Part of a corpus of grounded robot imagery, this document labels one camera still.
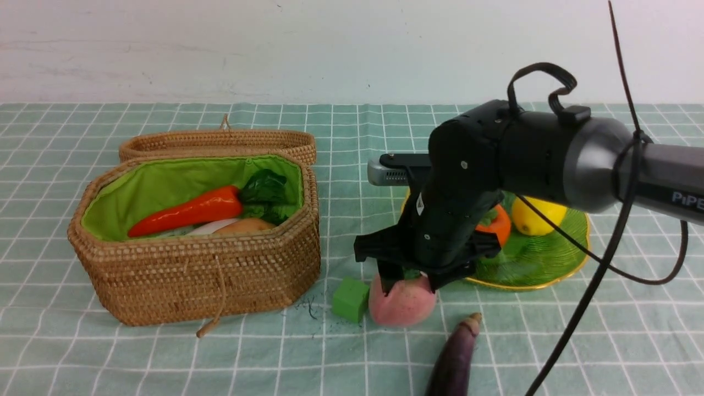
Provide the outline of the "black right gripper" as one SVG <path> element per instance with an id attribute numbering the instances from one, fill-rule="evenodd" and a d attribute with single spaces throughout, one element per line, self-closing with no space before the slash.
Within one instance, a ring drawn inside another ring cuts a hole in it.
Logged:
<path id="1" fill-rule="evenodd" d="M 357 262 L 377 261 L 380 284 L 388 296 L 404 280 L 403 268 L 428 274 L 432 293 L 475 275 L 474 261 L 493 258 L 502 250 L 499 237 L 477 230 L 503 198 L 495 191 L 460 190 L 448 196 L 430 185 L 410 188 L 398 222 L 354 241 Z"/>

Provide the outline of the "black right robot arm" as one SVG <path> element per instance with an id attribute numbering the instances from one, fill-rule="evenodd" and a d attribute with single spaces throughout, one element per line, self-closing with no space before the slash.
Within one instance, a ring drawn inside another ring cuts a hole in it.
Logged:
<path id="1" fill-rule="evenodd" d="M 473 275 L 501 251 L 476 226 L 506 193 L 598 213 L 626 200 L 635 173 L 635 206 L 702 225 L 702 148 L 646 142 L 636 159 L 633 133 L 584 106 L 551 113 L 489 101 L 438 125 L 426 153 L 370 161 L 370 182 L 392 186 L 385 175 L 398 169 L 411 191 L 398 223 L 354 241 L 355 260 L 375 259 L 385 288 L 405 269 L 433 290 Z"/>

